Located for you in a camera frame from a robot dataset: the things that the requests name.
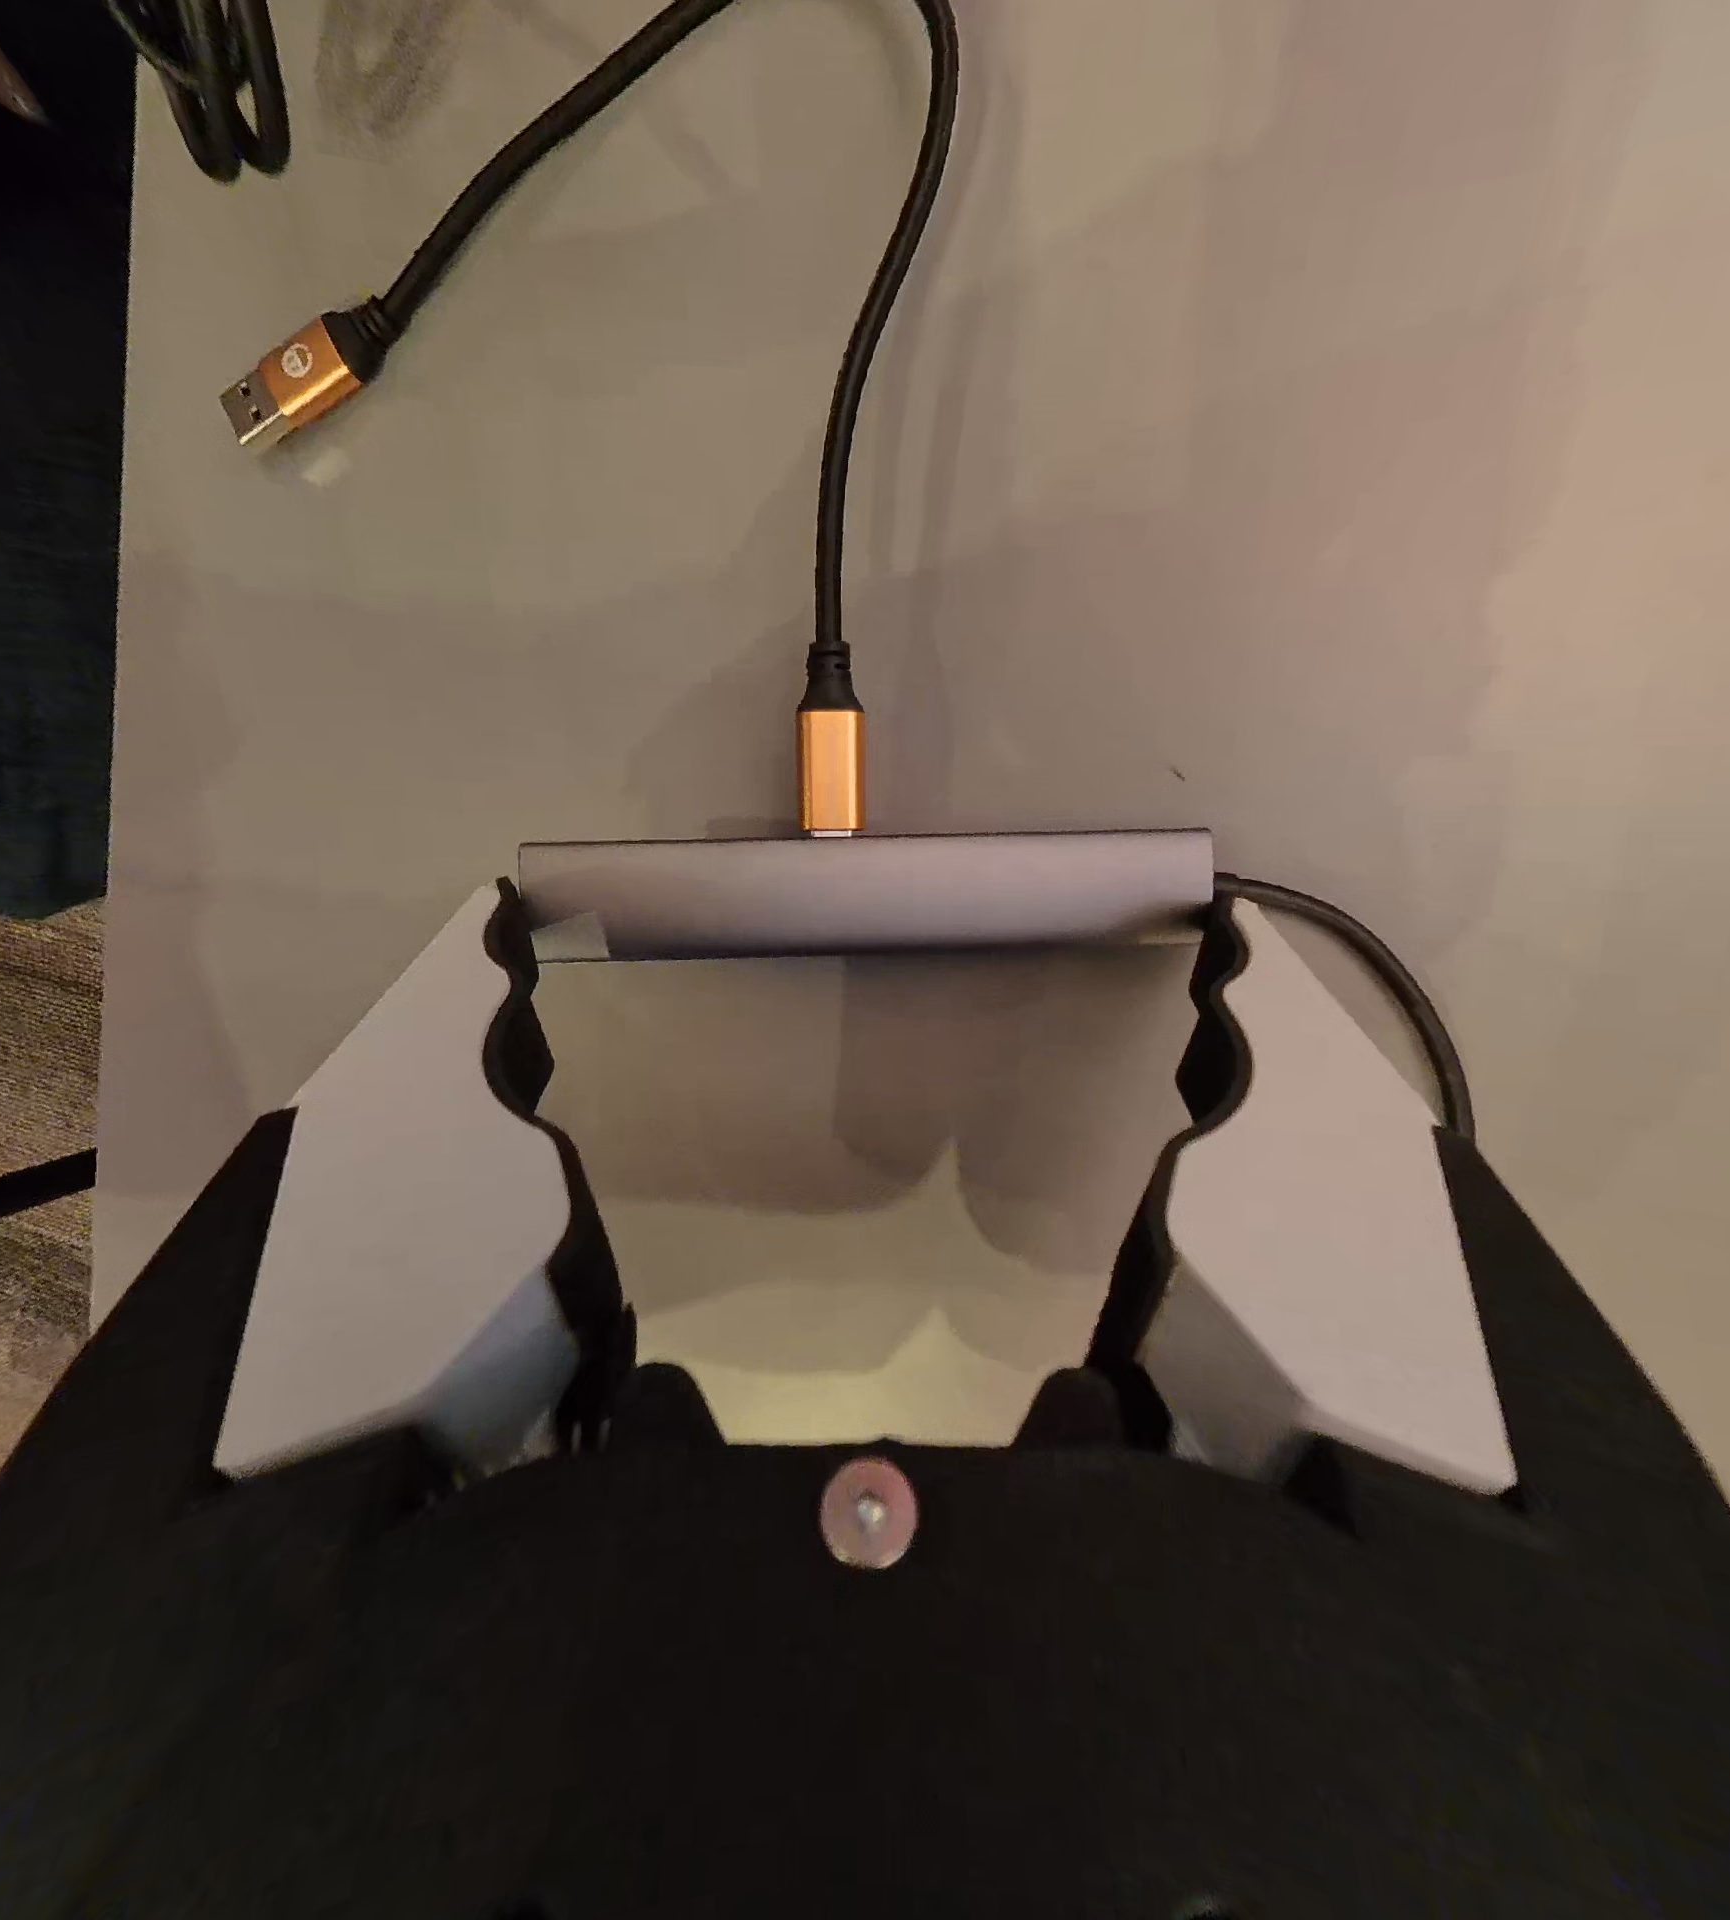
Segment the grey usb hub with cable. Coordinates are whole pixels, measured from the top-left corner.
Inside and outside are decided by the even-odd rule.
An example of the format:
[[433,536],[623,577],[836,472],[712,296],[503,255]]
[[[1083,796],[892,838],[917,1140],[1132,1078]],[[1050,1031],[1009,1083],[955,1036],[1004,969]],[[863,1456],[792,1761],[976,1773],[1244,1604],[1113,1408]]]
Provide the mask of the grey usb hub with cable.
[[516,895],[538,930],[585,930],[611,962],[1126,948],[1225,905],[1284,913],[1379,982],[1439,1116],[1475,1136],[1451,1032],[1398,952],[1321,896],[1218,870],[1204,828],[528,842]]

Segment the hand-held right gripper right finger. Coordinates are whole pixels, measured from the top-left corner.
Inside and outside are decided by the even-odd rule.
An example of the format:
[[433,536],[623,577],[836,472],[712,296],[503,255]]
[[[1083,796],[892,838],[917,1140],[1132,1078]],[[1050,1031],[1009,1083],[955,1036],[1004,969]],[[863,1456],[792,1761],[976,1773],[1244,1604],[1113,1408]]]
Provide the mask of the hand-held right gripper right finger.
[[1517,1483],[1444,1139],[1472,1134],[1449,1032],[1353,916],[1216,884],[1158,1155],[1087,1370],[1126,1440],[1285,1480],[1313,1442],[1495,1498]]

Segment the smooth black cable orange plugs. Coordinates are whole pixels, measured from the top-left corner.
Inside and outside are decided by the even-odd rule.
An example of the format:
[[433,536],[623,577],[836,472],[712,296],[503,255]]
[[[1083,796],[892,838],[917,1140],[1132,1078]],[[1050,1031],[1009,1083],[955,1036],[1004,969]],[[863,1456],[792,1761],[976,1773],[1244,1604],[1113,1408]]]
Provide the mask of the smooth black cable orange plugs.
[[[445,276],[510,194],[616,107],[726,2],[674,2],[508,139],[466,183],[398,276],[373,298],[320,312],[292,331],[219,396],[236,445],[263,448],[324,420],[372,385]],[[925,114],[900,213],[839,358],[818,465],[811,536],[811,631],[796,709],[798,826],[845,838],[867,825],[867,721],[844,637],[844,546],[852,453],[878,345],[917,259],[946,178],[959,87],[954,8],[917,2],[927,49]]]

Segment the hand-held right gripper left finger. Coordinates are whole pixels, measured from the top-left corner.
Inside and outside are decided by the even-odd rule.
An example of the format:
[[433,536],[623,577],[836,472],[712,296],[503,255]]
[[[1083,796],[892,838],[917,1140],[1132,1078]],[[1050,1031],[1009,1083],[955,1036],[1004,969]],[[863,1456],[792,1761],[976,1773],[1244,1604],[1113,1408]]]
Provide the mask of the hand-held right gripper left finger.
[[577,1147],[513,880],[479,886],[296,1092],[214,1466],[411,1433],[457,1477],[598,1447],[637,1316]]

